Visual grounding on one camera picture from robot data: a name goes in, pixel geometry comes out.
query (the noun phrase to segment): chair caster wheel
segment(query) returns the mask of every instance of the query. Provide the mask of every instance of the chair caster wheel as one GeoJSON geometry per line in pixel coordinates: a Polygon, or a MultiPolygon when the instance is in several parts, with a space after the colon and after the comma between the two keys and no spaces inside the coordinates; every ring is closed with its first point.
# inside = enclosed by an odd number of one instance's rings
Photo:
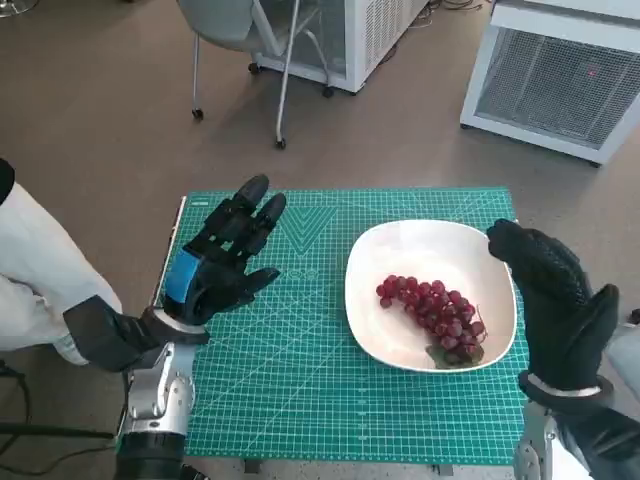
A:
{"type": "Polygon", "coordinates": [[[262,67],[255,62],[250,63],[249,72],[251,72],[251,75],[255,77],[257,75],[260,75],[260,72],[262,72],[262,67]]]}

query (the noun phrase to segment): cable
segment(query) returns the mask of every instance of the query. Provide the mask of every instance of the cable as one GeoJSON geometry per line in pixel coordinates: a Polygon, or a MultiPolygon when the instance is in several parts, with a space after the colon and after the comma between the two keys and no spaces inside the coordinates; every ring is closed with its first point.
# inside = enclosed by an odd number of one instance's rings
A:
{"type": "MultiPolygon", "coordinates": [[[[29,392],[29,386],[24,378],[24,374],[9,367],[4,360],[0,360],[0,378],[10,377],[15,378],[18,382],[20,390],[22,390],[22,397],[24,399],[24,423],[25,425],[31,424],[31,394],[29,392]]],[[[20,434],[14,434],[7,440],[2,447],[0,447],[0,456],[4,455],[20,438],[20,434]]]]}
{"type": "Polygon", "coordinates": [[[86,448],[84,450],[78,450],[76,452],[72,452],[72,453],[68,453],[67,455],[63,455],[62,457],[54,460],[53,462],[51,462],[49,464],[49,466],[47,468],[45,468],[43,470],[35,470],[35,471],[21,470],[19,468],[10,467],[8,465],[1,465],[1,464],[0,464],[0,470],[4,470],[5,472],[13,473],[14,475],[22,475],[22,476],[25,476],[25,477],[42,477],[44,475],[47,475],[48,473],[51,473],[58,465],[60,465],[65,460],[69,460],[70,458],[78,457],[80,455],[85,455],[85,454],[88,454],[88,453],[105,452],[107,450],[113,450],[113,449],[114,449],[114,446],[113,445],[109,445],[109,446],[106,446],[106,447],[86,448]]]}
{"type": "Polygon", "coordinates": [[[482,4],[474,5],[475,0],[431,0],[429,6],[432,10],[442,7],[445,10],[480,10],[482,4]]]}

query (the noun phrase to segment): bunch of red grapes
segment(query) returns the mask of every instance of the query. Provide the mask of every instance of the bunch of red grapes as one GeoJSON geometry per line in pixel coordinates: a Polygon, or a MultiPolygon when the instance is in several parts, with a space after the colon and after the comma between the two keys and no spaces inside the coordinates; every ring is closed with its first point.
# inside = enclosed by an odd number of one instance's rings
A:
{"type": "Polygon", "coordinates": [[[482,320],[474,319],[476,309],[457,290],[447,291],[444,283],[419,283],[415,277],[389,275],[376,288],[380,306],[389,308],[393,300],[404,305],[404,311],[424,328],[445,351],[449,365],[461,365],[482,358],[480,344],[487,337],[482,320]]]}

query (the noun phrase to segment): wheel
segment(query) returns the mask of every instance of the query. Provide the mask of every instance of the wheel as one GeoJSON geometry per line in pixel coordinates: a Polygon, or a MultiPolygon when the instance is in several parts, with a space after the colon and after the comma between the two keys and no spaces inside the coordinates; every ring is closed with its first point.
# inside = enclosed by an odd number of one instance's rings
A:
{"type": "Polygon", "coordinates": [[[249,72],[251,72],[251,75],[255,77],[256,75],[260,75],[260,72],[262,72],[262,67],[255,62],[250,63],[249,72]]]}
{"type": "Polygon", "coordinates": [[[324,98],[331,98],[333,97],[334,93],[335,93],[335,90],[333,89],[333,87],[330,87],[328,85],[322,89],[322,96],[324,98]]]}

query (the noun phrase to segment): black cable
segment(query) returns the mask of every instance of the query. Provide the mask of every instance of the black cable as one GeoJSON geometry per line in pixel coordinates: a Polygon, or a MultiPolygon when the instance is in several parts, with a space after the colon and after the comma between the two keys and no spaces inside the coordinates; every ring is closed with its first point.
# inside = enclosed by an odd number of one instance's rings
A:
{"type": "MultiPolygon", "coordinates": [[[[22,390],[22,397],[24,399],[24,423],[25,425],[31,424],[31,394],[29,392],[29,386],[24,378],[24,374],[9,367],[4,360],[0,360],[0,378],[9,377],[15,378],[18,382],[20,390],[22,390]]],[[[2,447],[0,447],[0,456],[4,455],[20,438],[20,434],[14,434],[7,440],[2,447]]]]}
{"type": "Polygon", "coordinates": [[[107,447],[97,447],[97,448],[86,448],[84,450],[78,450],[77,452],[71,452],[67,455],[63,455],[62,457],[54,460],[49,464],[49,466],[43,470],[21,470],[19,468],[10,467],[8,465],[0,465],[0,470],[4,470],[5,472],[13,473],[14,475],[22,475],[25,477],[42,477],[51,473],[58,465],[60,465],[65,460],[69,460],[70,458],[77,457],[79,455],[85,455],[88,453],[98,453],[104,452],[107,450],[113,450],[114,446],[109,445],[107,447]]]}

